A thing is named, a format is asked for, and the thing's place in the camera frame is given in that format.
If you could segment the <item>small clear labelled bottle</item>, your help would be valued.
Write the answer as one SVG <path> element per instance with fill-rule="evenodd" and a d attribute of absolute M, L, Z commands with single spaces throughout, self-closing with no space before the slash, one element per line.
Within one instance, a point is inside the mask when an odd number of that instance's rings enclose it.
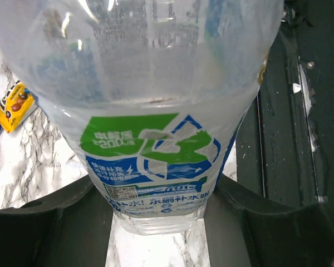
<path fill-rule="evenodd" d="M 203 217 L 283 1 L 0 1 L 0 50 L 127 231 Z"/>

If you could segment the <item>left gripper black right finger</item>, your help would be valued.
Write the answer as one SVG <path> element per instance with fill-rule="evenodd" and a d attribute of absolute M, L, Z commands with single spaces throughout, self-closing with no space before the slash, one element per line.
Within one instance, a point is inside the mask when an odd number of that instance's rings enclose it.
<path fill-rule="evenodd" d="M 211 266 L 334 266 L 334 203 L 298 209 L 222 175 L 204 217 Z"/>

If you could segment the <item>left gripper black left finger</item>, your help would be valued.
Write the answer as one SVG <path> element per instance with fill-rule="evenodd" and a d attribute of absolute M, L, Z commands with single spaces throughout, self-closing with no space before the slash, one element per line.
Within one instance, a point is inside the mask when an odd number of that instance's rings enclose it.
<path fill-rule="evenodd" d="M 113 210 L 85 176 L 0 210 L 0 266 L 105 266 Z"/>

